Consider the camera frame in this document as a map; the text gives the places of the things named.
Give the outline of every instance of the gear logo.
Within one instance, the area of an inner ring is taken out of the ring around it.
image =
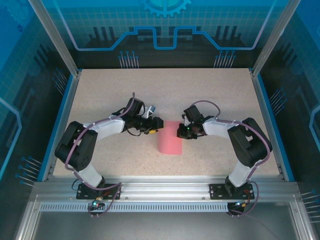
[[[22,25],[29,16],[29,3],[27,0],[0,0],[0,7],[6,7],[11,17]]]
[[[186,10],[191,0],[142,0],[142,4],[144,10],[149,10],[150,14],[166,18],[168,15],[173,17],[174,14],[180,14],[181,10]]]

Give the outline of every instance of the aluminum frame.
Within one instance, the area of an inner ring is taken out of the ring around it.
[[[109,177],[108,183],[122,182],[120,200],[117,204],[137,204],[152,206],[154,203],[192,203],[192,205],[227,203],[227,200],[210,200],[209,183],[224,183],[224,176],[119,176]],[[290,203],[292,216],[300,239],[315,240],[315,234],[296,182],[285,182],[280,178],[262,177],[254,179],[260,189],[260,203]],[[36,182],[24,213],[16,240],[30,240],[39,217],[42,204],[83,204],[90,200],[77,200],[76,191],[71,189],[73,179],[58,178],[54,182]],[[83,209],[57,212],[83,212]]]
[[[283,34],[291,17],[295,13],[300,1],[301,0],[288,0],[288,2],[285,5],[285,7],[284,7],[279,19],[277,20],[272,32],[270,33],[268,40],[266,41],[260,55],[258,56],[254,66],[252,68],[254,77],[258,76],[261,69],[265,65],[268,57],[270,56],[272,50],[276,46],[279,38]]]
[[[55,48],[59,52],[62,60],[64,61],[66,67],[70,73],[76,78],[78,76],[78,68],[73,60],[71,54],[69,53],[68,48],[65,45],[59,31],[54,24],[54,21],[51,19],[46,7],[44,6],[41,0],[28,0],[31,7],[33,8],[35,14],[42,23],[46,33],[49,35],[51,41],[53,42]]]

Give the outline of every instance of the blue enclosure wall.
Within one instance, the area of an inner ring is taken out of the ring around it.
[[[287,0],[43,2],[79,68],[244,68]]]
[[[316,189],[318,194],[320,192],[319,13],[319,1],[302,0],[261,71],[293,175],[302,193]]]
[[[70,72],[28,1],[0,0],[0,30],[0,239],[9,240],[20,225]]]

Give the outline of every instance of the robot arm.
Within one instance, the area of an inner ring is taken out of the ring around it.
[[[219,120],[213,116],[204,117],[195,105],[184,110],[182,118],[184,123],[180,123],[177,130],[179,138],[189,140],[206,135],[215,135],[231,140],[238,162],[232,173],[225,180],[225,189],[230,196],[238,188],[246,184],[256,165],[267,156],[267,149],[262,140],[251,130],[240,124],[236,124],[233,121]],[[270,141],[253,118],[247,118],[242,123],[256,130],[267,142],[270,152],[272,151]]]
[[[119,116],[121,111],[128,109],[131,101],[132,98],[129,100],[126,107],[114,112],[110,118]],[[159,117],[151,116],[155,110],[156,108],[154,106],[146,108],[143,101],[134,99],[132,107],[125,115],[117,119],[94,124],[90,130],[85,132],[76,146],[68,166],[90,186],[94,188],[103,186],[105,183],[104,178],[96,171],[91,163],[96,142],[113,134],[123,133],[131,128],[136,128],[144,134],[157,132],[158,129],[164,127],[164,122]],[[75,140],[89,125],[91,125],[91,123],[81,124],[77,121],[73,121],[69,124],[55,149],[55,156],[63,163],[66,162]]]

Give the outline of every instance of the black mounting plate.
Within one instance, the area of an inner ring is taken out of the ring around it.
[[[250,200],[255,199],[254,189],[251,184],[246,183],[236,189],[236,193],[230,196],[225,188],[225,184],[209,184],[209,193],[211,200],[247,200],[248,195],[244,190],[249,190]]]
[[[112,185],[114,185],[114,184],[104,184],[104,186],[101,186],[101,188],[107,188]],[[83,183],[80,183],[78,186],[78,190],[77,190],[75,198],[79,199],[79,200],[95,200],[97,197],[99,197],[99,195],[109,192],[107,195],[103,196],[103,199],[104,200],[112,200],[114,198],[117,190],[118,190],[118,186],[113,187],[113,188],[106,190],[106,191],[96,191],[96,190],[92,190],[91,188],[87,187]],[[119,193],[115,197],[115,200],[120,199],[120,194],[121,194],[121,188],[120,188]]]

